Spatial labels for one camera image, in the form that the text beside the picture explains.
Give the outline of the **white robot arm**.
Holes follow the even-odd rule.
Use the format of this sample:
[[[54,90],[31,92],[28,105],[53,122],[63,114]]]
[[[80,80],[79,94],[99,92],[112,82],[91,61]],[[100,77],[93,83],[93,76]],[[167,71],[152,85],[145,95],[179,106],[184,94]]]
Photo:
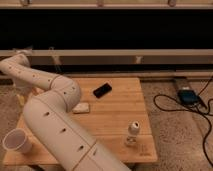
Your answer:
[[[23,54],[0,61],[0,71],[22,85],[30,84],[43,90],[25,104],[23,118],[66,171],[131,171],[69,116],[81,99],[77,82],[32,69]]]

